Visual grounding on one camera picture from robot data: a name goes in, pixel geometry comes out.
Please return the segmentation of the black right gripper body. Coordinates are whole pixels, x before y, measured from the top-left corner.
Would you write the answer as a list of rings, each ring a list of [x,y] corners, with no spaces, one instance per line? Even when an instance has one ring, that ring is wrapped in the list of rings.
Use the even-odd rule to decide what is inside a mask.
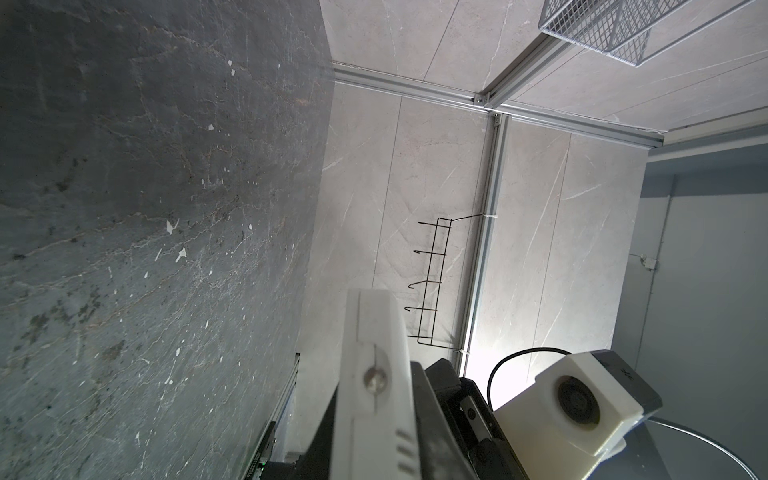
[[[527,479],[476,383],[459,377],[446,359],[427,367],[425,373],[474,476],[477,479]]]

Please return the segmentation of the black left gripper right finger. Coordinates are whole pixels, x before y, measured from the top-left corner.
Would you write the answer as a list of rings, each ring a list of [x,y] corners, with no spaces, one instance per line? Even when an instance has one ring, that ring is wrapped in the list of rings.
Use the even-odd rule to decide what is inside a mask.
[[[476,479],[420,363],[410,363],[422,479]]]

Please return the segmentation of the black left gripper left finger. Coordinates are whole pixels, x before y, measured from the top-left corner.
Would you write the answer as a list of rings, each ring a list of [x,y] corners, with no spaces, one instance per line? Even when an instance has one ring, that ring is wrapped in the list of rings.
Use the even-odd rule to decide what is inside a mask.
[[[290,480],[328,480],[330,478],[336,393],[333,393],[308,450],[295,463]]]

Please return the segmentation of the white remote control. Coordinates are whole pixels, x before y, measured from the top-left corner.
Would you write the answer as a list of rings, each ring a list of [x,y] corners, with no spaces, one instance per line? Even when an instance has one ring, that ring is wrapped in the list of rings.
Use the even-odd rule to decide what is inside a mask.
[[[421,477],[407,332],[388,290],[348,291],[330,477]]]

